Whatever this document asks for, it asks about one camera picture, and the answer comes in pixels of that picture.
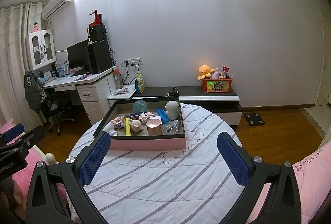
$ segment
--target baseboard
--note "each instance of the baseboard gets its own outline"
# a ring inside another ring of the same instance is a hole
[[[256,107],[243,107],[244,112],[253,111],[272,111],[272,110],[288,110],[288,109],[301,109],[314,107],[314,103],[295,104],[295,105],[279,105],[279,106],[256,106]]]

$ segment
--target orange plush toy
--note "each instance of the orange plush toy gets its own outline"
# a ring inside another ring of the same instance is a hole
[[[204,79],[205,77],[211,77],[211,74],[215,71],[215,69],[210,69],[207,65],[202,65],[199,68],[198,80]]]

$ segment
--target cabinet door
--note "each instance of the cabinet door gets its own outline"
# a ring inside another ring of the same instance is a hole
[[[45,65],[56,62],[52,30],[41,31]]]
[[[106,112],[101,102],[83,102],[83,105],[92,125],[104,118]]]
[[[44,53],[42,49],[41,33],[30,33],[29,37],[29,51],[30,51],[30,67],[33,70],[45,66]]]

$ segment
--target metal screw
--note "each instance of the metal screw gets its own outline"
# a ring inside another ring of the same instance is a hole
[[[259,157],[259,156],[256,156],[256,157],[254,157],[254,161],[256,163],[261,163],[263,161],[263,159],[261,157]]]
[[[284,165],[288,168],[292,166],[292,164],[289,161],[284,161]]]
[[[43,165],[44,165],[44,162],[42,160],[38,161],[37,164],[36,164],[37,167],[41,167]]]
[[[75,158],[74,157],[69,157],[66,160],[67,163],[73,163],[74,161],[75,161]]]

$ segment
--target red box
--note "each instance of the red box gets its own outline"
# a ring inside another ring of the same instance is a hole
[[[232,79],[202,79],[204,93],[225,93],[231,92]]]

